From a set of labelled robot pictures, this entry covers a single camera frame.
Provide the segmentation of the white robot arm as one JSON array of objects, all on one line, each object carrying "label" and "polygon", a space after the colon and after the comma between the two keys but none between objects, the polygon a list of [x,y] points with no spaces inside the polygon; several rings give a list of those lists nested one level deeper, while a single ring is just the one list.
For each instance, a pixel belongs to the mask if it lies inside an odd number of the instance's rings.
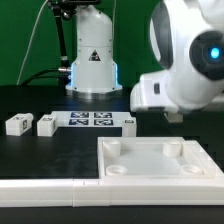
[{"label": "white robot arm", "polygon": [[[77,58],[67,93],[91,99],[122,89],[112,58],[112,21],[76,2]],[[224,0],[161,0],[149,23],[160,71],[145,73],[130,94],[130,110],[186,114],[224,112]]]}]

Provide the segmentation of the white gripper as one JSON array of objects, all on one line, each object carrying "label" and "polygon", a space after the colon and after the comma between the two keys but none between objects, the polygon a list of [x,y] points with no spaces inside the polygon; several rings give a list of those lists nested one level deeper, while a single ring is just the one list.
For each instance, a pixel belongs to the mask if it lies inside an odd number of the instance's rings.
[{"label": "white gripper", "polygon": [[130,110],[161,111],[169,123],[182,123],[183,116],[179,113],[179,107],[166,93],[167,76],[166,71],[142,74],[131,91]]}]

